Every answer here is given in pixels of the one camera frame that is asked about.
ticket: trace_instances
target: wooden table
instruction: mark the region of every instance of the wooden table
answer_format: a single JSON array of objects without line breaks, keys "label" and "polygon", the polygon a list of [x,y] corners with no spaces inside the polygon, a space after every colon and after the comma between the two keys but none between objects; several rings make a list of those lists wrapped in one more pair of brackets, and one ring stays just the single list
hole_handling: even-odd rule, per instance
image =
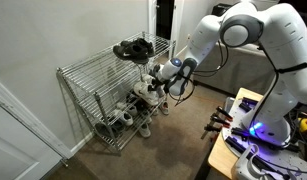
[{"label": "wooden table", "polygon": [[[250,90],[240,88],[233,106],[238,106],[237,100],[242,99],[243,97],[259,101],[263,96]],[[231,150],[227,148],[222,133],[219,134],[219,137],[217,138],[208,158],[209,165],[225,175],[227,178],[233,179],[233,166],[237,159],[238,158],[231,152]]]}]

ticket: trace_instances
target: chrome wire rack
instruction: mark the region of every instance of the chrome wire rack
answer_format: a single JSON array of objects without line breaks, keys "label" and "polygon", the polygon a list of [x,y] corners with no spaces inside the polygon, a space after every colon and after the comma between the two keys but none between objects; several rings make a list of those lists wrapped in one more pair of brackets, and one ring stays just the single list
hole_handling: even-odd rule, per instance
[{"label": "chrome wire rack", "polygon": [[[141,74],[148,73],[148,66],[152,66],[155,60],[166,52],[171,52],[171,57],[173,57],[175,47],[175,42],[146,32],[137,33],[125,40],[134,41],[137,38],[152,42],[154,46],[155,56],[151,57],[146,65],[137,65],[131,61],[119,59],[114,55],[114,45],[112,45],[89,58],[58,68],[57,71],[57,77],[91,130],[109,145],[114,146],[117,151],[120,151],[133,137],[144,123],[145,118],[143,116],[135,117],[135,123],[132,127],[129,127],[122,137],[117,138],[102,136],[95,131],[94,125],[96,123],[105,124],[111,132],[110,126],[119,117],[110,122],[107,117],[112,116],[116,103],[127,102],[127,98],[130,97],[134,98],[131,93],[133,85],[140,81]],[[128,107],[134,105],[137,100],[129,104]]]}]

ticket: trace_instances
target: black object on shelf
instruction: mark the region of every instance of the black object on shelf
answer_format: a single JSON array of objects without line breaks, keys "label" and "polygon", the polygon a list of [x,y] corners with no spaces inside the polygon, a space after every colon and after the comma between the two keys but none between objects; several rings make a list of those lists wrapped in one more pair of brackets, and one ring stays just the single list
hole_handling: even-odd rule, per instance
[{"label": "black object on shelf", "polygon": [[222,4],[222,3],[217,4],[216,6],[213,7],[212,15],[222,16],[231,7],[232,5],[229,4]]}]

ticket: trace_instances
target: doorway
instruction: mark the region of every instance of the doorway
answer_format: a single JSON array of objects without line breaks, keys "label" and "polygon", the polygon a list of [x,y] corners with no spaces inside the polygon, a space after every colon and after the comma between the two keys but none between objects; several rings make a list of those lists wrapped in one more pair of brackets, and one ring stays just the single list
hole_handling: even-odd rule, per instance
[{"label": "doorway", "polygon": [[156,35],[171,39],[174,0],[157,0],[156,5]]}]

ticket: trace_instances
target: baseboard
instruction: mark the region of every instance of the baseboard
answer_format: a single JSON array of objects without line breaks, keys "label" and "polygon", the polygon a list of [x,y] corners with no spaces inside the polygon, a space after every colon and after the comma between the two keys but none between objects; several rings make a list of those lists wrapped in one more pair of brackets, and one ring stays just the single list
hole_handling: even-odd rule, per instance
[{"label": "baseboard", "polygon": [[79,151],[89,140],[91,140],[93,136],[94,133],[90,132],[87,136],[85,136],[84,139],[82,139],[76,146],[71,149],[71,152],[73,154],[77,153],[77,151]]},{"label": "baseboard", "polygon": [[180,54],[182,54],[186,50],[187,46],[185,46],[179,53],[176,54],[175,57],[179,57]]}]

